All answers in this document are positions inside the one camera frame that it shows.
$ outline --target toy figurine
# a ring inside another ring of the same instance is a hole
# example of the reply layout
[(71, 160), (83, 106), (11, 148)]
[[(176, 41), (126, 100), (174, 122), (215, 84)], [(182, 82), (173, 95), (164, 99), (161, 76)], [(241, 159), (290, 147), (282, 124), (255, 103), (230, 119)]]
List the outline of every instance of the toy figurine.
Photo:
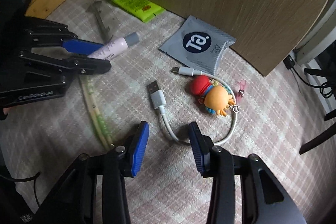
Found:
[(224, 86), (218, 85), (217, 81), (212, 84), (205, 75), (196, 77), (190, 84), (193, 95), (200, 96), (200, 103), (204, 103), (205, 109), (210, 114), (226, 116), (226, 109), (235, 105), (235, 102)]

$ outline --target white cable cord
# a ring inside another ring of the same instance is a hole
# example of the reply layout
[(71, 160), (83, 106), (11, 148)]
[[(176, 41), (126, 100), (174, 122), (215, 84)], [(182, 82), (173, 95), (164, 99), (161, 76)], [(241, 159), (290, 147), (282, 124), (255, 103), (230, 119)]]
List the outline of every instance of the white cable cord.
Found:
[[(200, 70), (194, 70), (193, 68), (186, 68), (186, 67), (180, 67), (180, 68), (173, 68), (172, 72), (174, 73), (178, 73), (180, 75), (187, 75), (187, 76), (194, 76), (194, 75), (205, 75), (213, 80), (216, 80), (217, 82), (221, 83), (223, 86), (227, 87), (229, 89), (229, 91), (231, 92), (231, 95), (233, 97), (233, 100), (236, 101), (236, 97), (234, 92), (232, 91), (232, 89), (229, 87), (229, 85), (227, 83), (225, 83), (223, 80), (221, 80), (220, 78), (208, 74), (208, 73), (204, 73)], [(169, 135), (172, 137), (172, 139), (174, 141), (176, 141), (179, 144), (183, 144), (183, 145), (190, 145), (190, 143), (185, 142), (185, 141), (181, 141), (173, 132), (173, 130), (171, 129), (167, 116), (166, 116), (166, 110), (165, 110), (165, 105), (166, 103), (166, 99), (163, 95), (163, 91), (159, 88), (159, 85), (157, 83), (157, 81), (154, 81), (153, 83), (148, 85), (149, 91), (150, 91), (150, 95), (151, 95), (151, 99), (152, 99), (152, 103), (153, 103), (153, 107), (154, 109), (159, 109), (160, 115), (162, 116), (163, 122), (167, 128), (167, 131), (169, 133)], [(229, 131), (229, 133), (219, 142), (214, 143), (214, 145), (222, 145), (223, 143), (227, 142), (232, 134), (233, 131), (236, 128), (236, 124), (237, 124), (237, 113), (234, 112), (233, 113), (233, 119), (232, 119), (232, 124), (231, 124), (231, 129)]]

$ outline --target lime green squeeze tube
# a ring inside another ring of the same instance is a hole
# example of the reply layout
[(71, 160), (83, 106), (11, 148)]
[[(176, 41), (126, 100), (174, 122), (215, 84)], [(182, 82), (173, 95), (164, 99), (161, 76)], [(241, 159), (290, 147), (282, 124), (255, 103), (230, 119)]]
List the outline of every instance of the lime green squeeze tube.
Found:
[(155, 16), (165, 11), (164, 8), (148, 0), (111, 0), (126, 11), (135, 15), (144, 23), (149, 22)]

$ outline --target usb-a connector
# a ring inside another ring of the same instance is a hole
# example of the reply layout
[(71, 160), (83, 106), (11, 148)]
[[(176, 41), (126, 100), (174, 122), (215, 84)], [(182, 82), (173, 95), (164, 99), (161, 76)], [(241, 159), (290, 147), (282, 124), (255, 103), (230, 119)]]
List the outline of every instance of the usb-a connector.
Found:
[(152, 99), (154, 109), (159, 109), (160, 114), (166, 113), (164, 106), (167, 104), (163, 91), (160, 89), (157, 81), (148, 85), (149, 94)]

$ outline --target screw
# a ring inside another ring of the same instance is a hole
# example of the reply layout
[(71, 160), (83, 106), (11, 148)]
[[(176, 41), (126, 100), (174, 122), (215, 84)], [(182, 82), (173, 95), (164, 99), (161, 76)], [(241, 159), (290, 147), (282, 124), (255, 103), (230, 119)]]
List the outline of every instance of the screw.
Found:
[(115, 148), (115, 151), (117, 153), (124, 153), (125, 150), (126, 150), (125, 146), (118, 146), (118, 147)]
[(87, 160), (88, 157), (89, 157), (88, 154), (83, 153), (83, 154), (80, 154), (80, 155), (78, 156), (78, 159), (79, 159), (79, 160)]
[(249, 157), (251, 158), (251, 160), (254, 160), (254, 161), (259, 160), (259, 157), (256, 154), (251, 154), (251, 155), (249, 155)]
[(223, 148), (221, 148), (220, 146), (214, 145), (212, 147), (212, 151), (220, 153), (223, 150)]

